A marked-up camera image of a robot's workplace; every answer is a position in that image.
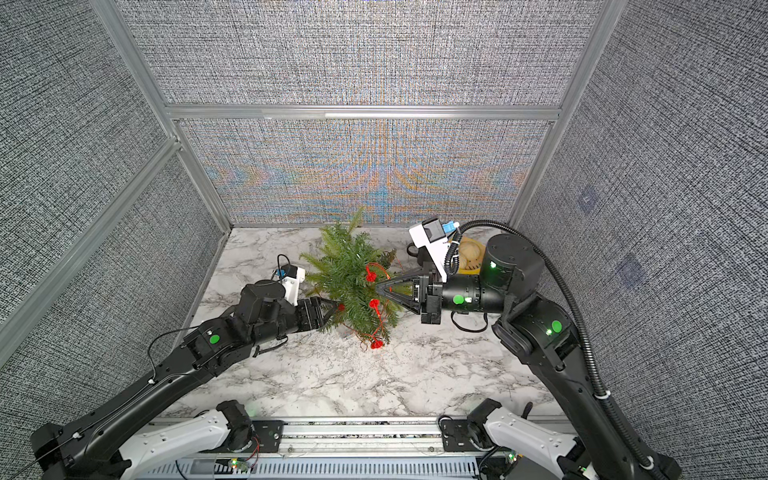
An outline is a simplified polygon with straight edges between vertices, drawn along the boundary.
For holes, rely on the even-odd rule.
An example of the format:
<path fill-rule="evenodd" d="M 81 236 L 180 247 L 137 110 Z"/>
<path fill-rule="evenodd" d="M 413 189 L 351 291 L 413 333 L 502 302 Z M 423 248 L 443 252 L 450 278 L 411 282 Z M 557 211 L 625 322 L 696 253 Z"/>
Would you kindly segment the small green christmas tree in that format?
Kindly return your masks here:
<path fill-rule="evenodd" d="M 389 267 L 396 252 L 375 247 L 371 235 L 359 230 L 364 213 L 360 208 L 346 222 L 321 227 L 317 251 L 301 258 L 309 265 L 311 292 L 337 303 L 325 328 L 339 328 L 379 349 L 389 343 L 403 308 L 376 291 L 392 278 Z"/>

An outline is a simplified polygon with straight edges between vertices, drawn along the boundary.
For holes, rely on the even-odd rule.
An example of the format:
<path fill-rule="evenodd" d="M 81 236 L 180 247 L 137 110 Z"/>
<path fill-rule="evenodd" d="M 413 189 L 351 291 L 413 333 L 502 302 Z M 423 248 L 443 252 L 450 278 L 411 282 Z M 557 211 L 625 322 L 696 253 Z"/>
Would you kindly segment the red string lights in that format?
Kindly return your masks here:
<path fill-rule="evenodd" d="M 335 288 L 334 298 L 344 304 L 341 327 L 371 350 L 383 348 L 389 341 L 389 330 L 397 324 L 398 309 L 376 292 L 376 284 L 391 278 L 379 262 L 355 265 L 345 273 Z"/>

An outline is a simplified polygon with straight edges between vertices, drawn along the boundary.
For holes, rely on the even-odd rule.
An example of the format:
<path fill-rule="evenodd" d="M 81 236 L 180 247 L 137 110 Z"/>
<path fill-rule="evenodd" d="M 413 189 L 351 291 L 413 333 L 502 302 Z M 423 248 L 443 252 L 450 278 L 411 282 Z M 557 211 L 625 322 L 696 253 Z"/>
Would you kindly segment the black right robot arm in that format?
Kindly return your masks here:
<path fill-rule="evenodd" d="M 497 315 L 490 329 L 548 389 L 575 432 L 557 433 L 486 399 L 457 440 L 487 456 L 510 450 L 560 479 L 681 478 L 678 462 L 648 446 L 612 399 L 575 298 L 551 260 L 520 232 L 499 230 L 476 275 L 435 265 L 375 290 L 425 324 L 439 323 L 445 311 Z"/>

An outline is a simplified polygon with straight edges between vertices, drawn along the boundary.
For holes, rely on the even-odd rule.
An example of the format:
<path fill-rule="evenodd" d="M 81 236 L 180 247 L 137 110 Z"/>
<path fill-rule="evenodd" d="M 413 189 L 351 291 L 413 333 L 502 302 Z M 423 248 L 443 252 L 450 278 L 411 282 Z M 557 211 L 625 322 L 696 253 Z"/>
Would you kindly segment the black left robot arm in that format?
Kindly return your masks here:
<path fill-rule="evenodd" d="M 273 280 L 246 285 L 237 304 L 186 330 L 181 343 L 103 405 L 65 424 L 47 423 L 30 437 L 45 479 L 115 479 L 135 466 L 120 449 L 178 399 L 260 352 L 260 344 L 324 327 L 337 302 L 287 300 Z"/>

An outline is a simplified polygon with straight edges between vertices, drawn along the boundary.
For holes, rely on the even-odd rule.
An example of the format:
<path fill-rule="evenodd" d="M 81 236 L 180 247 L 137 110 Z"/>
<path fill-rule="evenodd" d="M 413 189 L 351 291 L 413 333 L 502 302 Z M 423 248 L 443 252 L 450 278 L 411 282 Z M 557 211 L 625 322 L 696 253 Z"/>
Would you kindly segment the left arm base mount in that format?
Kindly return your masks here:
<path fill-rule="evenodd" d="M 253 420 L 245 407 L 235 400 L 218 404 L 216 411 L 224 416 L 229 431 L 223 443 L 215 449 L 216 452 L 279 451 L 286 425 L 283 420 Z"/>

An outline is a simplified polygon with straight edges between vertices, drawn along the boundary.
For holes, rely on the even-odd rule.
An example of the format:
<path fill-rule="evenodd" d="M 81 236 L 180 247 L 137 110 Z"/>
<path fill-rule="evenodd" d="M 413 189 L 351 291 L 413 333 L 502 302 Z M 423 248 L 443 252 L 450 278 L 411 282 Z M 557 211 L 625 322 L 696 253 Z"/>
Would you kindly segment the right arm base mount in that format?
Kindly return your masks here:
<path fill-rule="evenodd" d="M 502 404 L 487 398 L 474 408 L 466 417 L 454 418 L 441 415 L 437 419 L 443 449 L 446 452 L 487 452 L 496 447 L 491 439 L 485 422 L 491 413 Z"/>

